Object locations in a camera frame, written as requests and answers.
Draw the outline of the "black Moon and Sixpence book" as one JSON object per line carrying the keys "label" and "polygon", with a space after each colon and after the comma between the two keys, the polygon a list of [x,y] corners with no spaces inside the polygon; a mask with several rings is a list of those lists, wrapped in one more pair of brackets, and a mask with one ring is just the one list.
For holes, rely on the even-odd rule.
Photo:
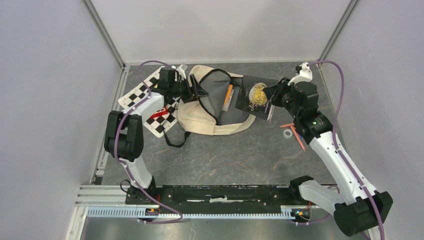
{"label": "black Moon and Sixpence book", "polygon": [[270,122],[275,108],[270,99],[276,89],[267,93],[265,89],[274,87],[278,82],[277,79],[244,75],[235,108]]}

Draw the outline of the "beige canvas backpack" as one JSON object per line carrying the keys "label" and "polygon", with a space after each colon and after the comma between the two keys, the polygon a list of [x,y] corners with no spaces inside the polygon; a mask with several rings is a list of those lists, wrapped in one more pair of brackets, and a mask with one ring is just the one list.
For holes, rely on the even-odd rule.
{"label": "beige canvas backpack", "polygon": [[[190,74],[195,76],[208,96],[190,102],[179,100],[176,119],[184,130],[185,139],[192,133],[233,135],[247,130],[254,123],[254,115],[235,108],[243,75],[206,65],[195,65]],[[230,84],[233,85],[234,93],[228,111],[222,111]]]}

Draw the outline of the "orange Treehouse book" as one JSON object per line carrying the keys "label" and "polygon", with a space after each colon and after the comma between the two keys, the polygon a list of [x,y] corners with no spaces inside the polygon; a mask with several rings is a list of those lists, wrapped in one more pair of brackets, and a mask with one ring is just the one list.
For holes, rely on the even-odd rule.
{"label": "orange Treehouse book", "polygon": [[231,99],[232,99],[233,94],[234,94],[234,86],[232,84],[230,84],[228,86],[228,89],[227,89],[227,92],[226,92],[226,95],[225,95],[225,100],[224,100],[225,105],[228,105],[228,104],[231,103]]}

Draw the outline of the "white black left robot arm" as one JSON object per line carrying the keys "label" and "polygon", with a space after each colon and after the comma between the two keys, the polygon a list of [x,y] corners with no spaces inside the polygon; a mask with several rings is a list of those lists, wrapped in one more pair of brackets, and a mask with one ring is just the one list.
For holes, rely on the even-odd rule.
{"label": "white black left robot arm", "polygon": [[161,67],[158,77],[145,89],[139,102],[108,114],[104,150],[124,167],[130,184],[139,189],[139,199],[151,204],[157,198],[157,190],[150,186],[153,176],[142,158],[144,123],[175,98],[187,103],[206,97],[208,93],[193,74],[186,76],[183,70],[172,67]]}

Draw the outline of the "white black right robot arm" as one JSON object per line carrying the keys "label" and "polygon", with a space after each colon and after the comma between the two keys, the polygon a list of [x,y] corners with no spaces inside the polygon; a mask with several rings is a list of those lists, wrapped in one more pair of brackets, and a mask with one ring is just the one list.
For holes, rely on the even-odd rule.
{"label": "white black right robot arm", "polygon": [[305,175],[290,181],[289,199],[295,204],[309,201],[325,210],[348,237],[377,227],[384,239],[383,224],[393,198],[387,191],[378,191],[354,164],[335,126],[319,111],[316,85],[282,79],[263,91],[270,104],[293,117],[295,130],[324,162],[339,189],[335,192]]}

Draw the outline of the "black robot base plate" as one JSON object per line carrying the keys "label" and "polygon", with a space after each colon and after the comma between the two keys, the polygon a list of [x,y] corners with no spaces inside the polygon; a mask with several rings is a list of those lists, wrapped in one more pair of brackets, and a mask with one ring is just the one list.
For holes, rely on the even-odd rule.
{"label": "black robot base plate", "polygon": [[140,189],[124,191],[127,205],[146,205],[153,211],[158,202],[161,214],[277,214],[281,206],[312,207],[310,201],[295,196],[288,185],[162,185],[148,189],[149,199]]}

